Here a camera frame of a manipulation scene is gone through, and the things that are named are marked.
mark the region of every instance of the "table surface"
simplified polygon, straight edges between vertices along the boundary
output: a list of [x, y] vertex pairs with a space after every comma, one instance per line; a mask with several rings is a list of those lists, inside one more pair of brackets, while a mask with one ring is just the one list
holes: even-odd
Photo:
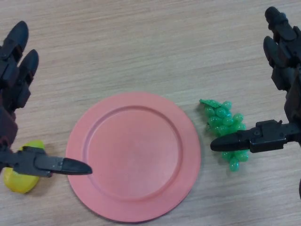
[[[105, 97], [134, 90], [174, 101], [202, 143], [199, 177], [187, 198], [144, 225], [300, 225], [301, 152], [251, 154], [239, 172], [213, 153], [197, 111], [200, 98], [231, 100], [233, 111], [257, 121], [286, 121], [285, 93], [270, 79], [262, 42], [271, 35], [264, 12], [274, 5], [301, 26], [300, 0], [10, 0], [1, 1], [2, 39], [27, 22], [40, 66], [32, 95], [16, 112], [13, 145], [41, 139], [64, 156], [72, 127]], [[42, 178], [27, 195], [0, 183], [2, 226], [112, 226], [75, 196], [67, 177]]]

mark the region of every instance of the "grape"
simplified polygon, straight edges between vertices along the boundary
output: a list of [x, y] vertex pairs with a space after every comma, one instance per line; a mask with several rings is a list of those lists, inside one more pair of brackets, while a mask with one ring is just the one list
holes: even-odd
[[227, 111], [226, 117], [232, 117], [232, 113], [230, 111]]
[[222, 108], [226, 109], [226, 110], [230, 110], [232, 107], [232, 103], [231, 101], [225, 101], [223, 104], [222, 104]]
[[231, 126], [234, 121], [231, 117], [226, 117], [222, 120], [222, 123], [225, 125], [225, 126]]
[[230, 160], [230, 170], [232, 172], [236, 172], [239, 170], [239, 161], [236, 157], [233, 157]]
[[210, 127], [220, 126], [220, 125], [222, 125], [222, 119], [217, 116], [211, 116], [208, 119], [208, 124], [210, 125]]
[[227, 135], [229, 133], [229, 128], [225, 125], [221, 125], [218, 127], [217, 131], [221, 136]]
[[210, 106], [205, 106], [205, 115], [207, 117], [211, 117], [211, 116], [214, 116], [215, 113], [214, 113], [214, 109]]
[[224, 117], [227, 116], [227, 111], [224, 108], [219, 107], [215, 110], [215, 114], [216, 116], [223, 119]]
[[235, 127], [236, 131], [237, 130], [245, 130], [246, 129], [246, 125], [242, 124], [242, 123], [235, 124], [234, 127]]
[[244, 119], [244, 116], [241, 113], [237, 113], [233, 116], [233, 120], [235, 123], [241, 123]]
[[239, 161], [248, 161], [249, 159], [248, 152], [246, 151], [236, 151], [234, 155]]
[[224, 160], [230, 161], [233, 156], [232, 152], [222, 152], [222, 158]]

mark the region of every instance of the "toy fruit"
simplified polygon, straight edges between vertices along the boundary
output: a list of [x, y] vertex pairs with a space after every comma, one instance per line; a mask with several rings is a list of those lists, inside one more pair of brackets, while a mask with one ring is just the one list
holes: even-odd
[[[45, 149], [43, 142], [40, 140], [33, 140], [23, 146]], [[8, 187], [11, 191], [24, 194], [35, 187], [39, 177], [19, 174], [13, 171], [12, 168], [5, 168], [3, 180], [6, 187]]]
[[[245, 130], [246, 125], [242, 123], [244, 116], [237, 113], [232, 116], [230, 109], [232, 103], [225, 101], [219, 103], [215, 100], [200, 99], [200, 103], [205, 106], [205, 115], [208, 118], [207, 124], [209, 131], [215, 136], [220, 137], [230, 133], [235, 133], [237, 130]], [[231, 171], [238, 171], [239, 162], [248, 161], [248, 150], [235, 152], [222, 152], [222, 158], [229, 162]]]

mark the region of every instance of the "wooden table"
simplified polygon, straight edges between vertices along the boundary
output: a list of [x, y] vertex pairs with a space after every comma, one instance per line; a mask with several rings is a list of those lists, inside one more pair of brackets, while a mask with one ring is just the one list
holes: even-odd
[[[64, 156], [80, 116], [101, 99], [144, 90], [174, 101], [202, 142], [202, 166], [188, 197], [144, 225], [293, 226], [301, 223], [301, 151], [250, 155], [237, 173], [213, 153], [200, 98], [231, 100], [248, 128], [284, 120], [285, 93], [270, 79], [262, 42], [271, 35], [264, 12], [274, 5], [301, 26], [300, 0], [10, 0], [0, 3], [0, 36], [27, 22], [40, 66], [32, 95], [17, 110], [13, 145], [42, 139]], [[66, 176], [43, 178], [27, 195], [0, 183], [1, 226], [112, 226], [89, 211]]]

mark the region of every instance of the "plastic grapes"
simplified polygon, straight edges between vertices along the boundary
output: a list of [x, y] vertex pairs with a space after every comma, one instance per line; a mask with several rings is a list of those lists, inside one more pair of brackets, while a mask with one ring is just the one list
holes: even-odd
[[[242, 114], [237, 113], [232, 116], [230, 112], [232, 103], [230, 101], [221, 104], [215, 100], [200, 99], [200, 103], [205, 106], [209, 131], [217, 137], [246, 129], [246, 125], [242, 123], [244, 119]], [[239, 169], [239, 162], [248, 161], [248, 151], [222, 152], [222, 158], [229, 162], [230, 170], [235, 172]]]

